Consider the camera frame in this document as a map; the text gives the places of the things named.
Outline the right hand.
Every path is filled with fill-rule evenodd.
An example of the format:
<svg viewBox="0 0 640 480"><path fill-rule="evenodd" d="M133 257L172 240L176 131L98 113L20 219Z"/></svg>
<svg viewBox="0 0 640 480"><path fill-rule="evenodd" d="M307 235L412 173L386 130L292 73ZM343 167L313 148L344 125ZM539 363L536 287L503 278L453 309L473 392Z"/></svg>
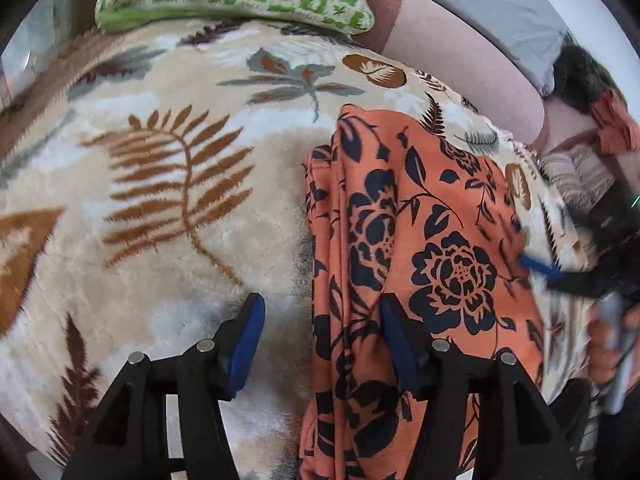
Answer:
<svg viewBox="0 0 640 480"><path fill-rule="evenodd" d="M624 317L624 326L628 330L639 331L639 304L631 308ZM596 304L591 307L590 320L588 324L588 336L590 338L587 346L587 374L589 379L596 385L602 386L610 382L616 373L618 362L622 358L620 352L608 350L606 344L610 338L612 330L601 322L599 309ZM629 379L628 390L630 391L639 382L639 337L634 347L634 368Z"/></svg>

